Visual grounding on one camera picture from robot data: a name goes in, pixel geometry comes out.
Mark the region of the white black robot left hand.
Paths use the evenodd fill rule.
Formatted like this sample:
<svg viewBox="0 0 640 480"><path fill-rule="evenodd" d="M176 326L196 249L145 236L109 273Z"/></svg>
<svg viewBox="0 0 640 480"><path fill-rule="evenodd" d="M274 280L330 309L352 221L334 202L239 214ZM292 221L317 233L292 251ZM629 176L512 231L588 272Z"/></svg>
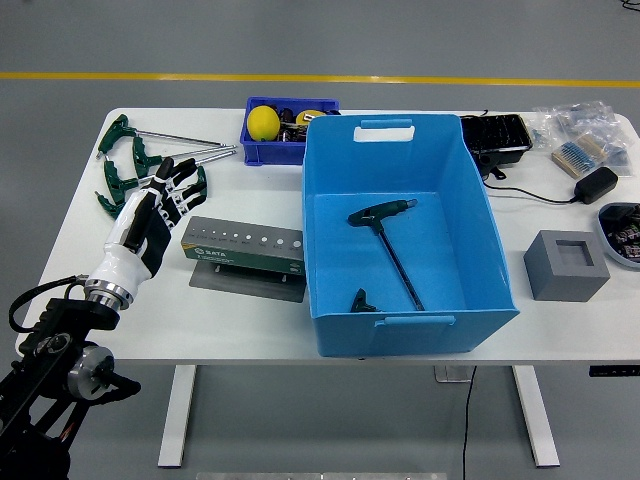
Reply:
<svg viewBox="0 0 640 480"><path fill-rule="evenodd" d="M119 286L131 296L160 269L171 231L191 210L206 200L206 184L176 188L197 171L193 158L160 165L150 182L125 203L104 246L104 258L88 281Z"/></svg>

